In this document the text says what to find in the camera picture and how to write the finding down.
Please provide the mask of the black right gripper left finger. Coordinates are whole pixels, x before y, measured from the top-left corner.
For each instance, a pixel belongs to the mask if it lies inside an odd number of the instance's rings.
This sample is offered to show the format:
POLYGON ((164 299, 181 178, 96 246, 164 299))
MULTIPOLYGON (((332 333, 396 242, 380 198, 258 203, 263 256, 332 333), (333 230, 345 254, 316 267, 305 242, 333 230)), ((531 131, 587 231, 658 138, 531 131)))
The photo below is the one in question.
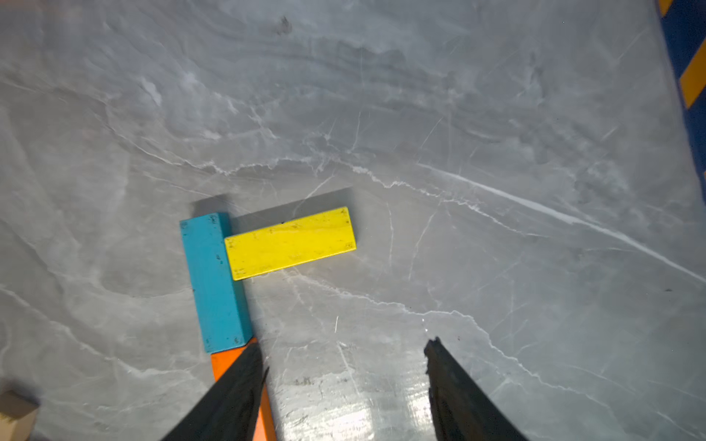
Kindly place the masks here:
POLYGON ((268 440, 270 398, 257 339, 211 355, 215 384, 165 440, 268 440))

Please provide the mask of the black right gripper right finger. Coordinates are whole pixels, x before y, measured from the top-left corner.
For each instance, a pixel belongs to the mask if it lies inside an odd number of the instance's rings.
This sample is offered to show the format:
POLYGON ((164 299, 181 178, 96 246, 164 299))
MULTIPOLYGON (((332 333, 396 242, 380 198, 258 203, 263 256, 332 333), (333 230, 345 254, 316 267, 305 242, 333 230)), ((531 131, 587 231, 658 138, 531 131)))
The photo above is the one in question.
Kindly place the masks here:
POLYGON ((439 338, 428 341, 429 402, 439 440, 516 440, 527 437, 500 412, 439 338))

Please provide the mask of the yellow block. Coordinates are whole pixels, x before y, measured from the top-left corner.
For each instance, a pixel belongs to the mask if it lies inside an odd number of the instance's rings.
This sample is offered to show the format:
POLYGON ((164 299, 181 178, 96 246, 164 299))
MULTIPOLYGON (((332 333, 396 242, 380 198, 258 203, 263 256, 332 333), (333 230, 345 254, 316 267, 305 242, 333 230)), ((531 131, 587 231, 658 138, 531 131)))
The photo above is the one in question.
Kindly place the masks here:
POLYGON ((346 207, 240 233, 224 243, 235 281, 357 249, 346 207))

